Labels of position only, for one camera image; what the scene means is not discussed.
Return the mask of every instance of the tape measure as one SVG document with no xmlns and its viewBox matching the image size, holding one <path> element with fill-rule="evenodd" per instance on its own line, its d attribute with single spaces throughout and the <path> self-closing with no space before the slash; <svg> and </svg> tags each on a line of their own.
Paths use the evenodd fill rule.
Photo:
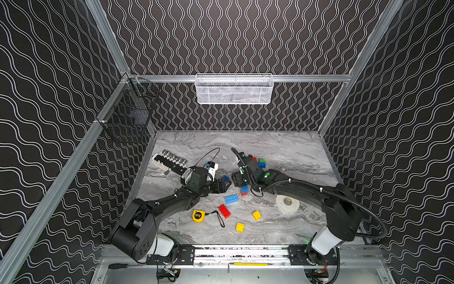
<svg viewBox="0 0 454 284">
<path fill-rule="evenodd" d="M 205 219 L 205 211 L 202 210 L 194 210 L 194 213 L 192 214 L 192 219 L 196 221 L 197 223 L 200 223 Z"/>
<path fill-rule="evenodd" d="M 194 213 L 192 214 L 192 219 L 197 223 L 201 223 L 203 221 L 203 219 L 205 219 L 206 215 L 213 214 L 213 213 L 217 214 L 219 224 L 221 224 L 221 227 L 225 228 L 226 226 L 224 225 L 224 221 L 221 219 L 221 216 L 219 215 L 219 212 L 217 210 L 214 210 L 211 213 L 205 213 L 205 211 L 202 211 L 202 210 L 194 210 Z"/>
</svg>

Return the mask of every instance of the gray marble table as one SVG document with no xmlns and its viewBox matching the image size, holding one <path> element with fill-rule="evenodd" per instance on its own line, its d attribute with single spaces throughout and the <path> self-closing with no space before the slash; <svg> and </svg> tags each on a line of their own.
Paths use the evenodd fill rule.
<svg viewBox="0 0 454 284">
<path fill-rule="evenodd" d="M 220 147 L 215 158 L 219 164 L 216 177 L 237 171 L 235 147 L 239 152 L 264 158 L 266 167 L 287 175 L 320 185 L 334 186 L 336 177 L 316 133 L 307 132 L 159 132 L 153 153 L 164 149 L 188 159 L 193 165 L 214 147 Z M 210 161 L 207 156 L 202 162 Z M 165 175 L 149 164 L 138 197 L 143 200 L 159 199 L 180 188 L 179 176 Z M 282 213 L 276 206 L 276 196 L 265 193 L 263 198 L 248 193 L 240 196 L 233 185 L 225 194 L 210 194 L 201 198 L 194 209 L 206 212 L 216 210 L 224 203 L 224 196 L 237 194 L 239 202 L 227 204 L 231 216 L 225 219 L 225 228 L 216 215 L 209 215 L 201 223 L 192 219 L 193 210 L 177 213 L 160 224 L 159 231 L 183 244 L 305 244 L 326 224 L 325 215 L 318 209 L 300 202 L 298 211 Z M 262 218 L 255 221 L 252 213 L 259 210 Z M 244 223 L 243 233 L 236 231 L 237 222 Z"/>
</svg>

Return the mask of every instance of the blue lego brick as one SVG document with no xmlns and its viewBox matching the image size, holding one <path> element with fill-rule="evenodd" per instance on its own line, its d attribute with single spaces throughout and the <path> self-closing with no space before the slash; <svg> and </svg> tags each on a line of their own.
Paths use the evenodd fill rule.
<svg viewBox="0 0 454 284">
<path fill-rule="evenodd" d="M 226 204 L 238 202 L 238 196 L 236 194 L 229 195 L 224 198 L 226 200 Z"/>
</svg>

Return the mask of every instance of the white wire basket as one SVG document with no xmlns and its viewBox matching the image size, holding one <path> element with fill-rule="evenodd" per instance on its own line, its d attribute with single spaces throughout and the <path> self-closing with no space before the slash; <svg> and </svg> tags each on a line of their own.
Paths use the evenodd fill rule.
<svg viewBox="0 0 454 284">
<path fill-rule="evenodd" d="M 197 102 L 203 105 L 266 105 L 271 102 L 271 74 L 196 74 Z"/>
</svg>

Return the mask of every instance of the white tape roll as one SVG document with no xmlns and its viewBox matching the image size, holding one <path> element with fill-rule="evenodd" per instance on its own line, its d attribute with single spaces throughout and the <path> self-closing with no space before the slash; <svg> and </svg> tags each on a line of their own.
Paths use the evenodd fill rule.
<svg viewBox="0 0 454 284">
<path fill-rule="evenodd" d="M 294 213 L 300 207 L 300 201 L 285 195 L 276 195 L 276 205 L 284 213 Z"/>
</svg>

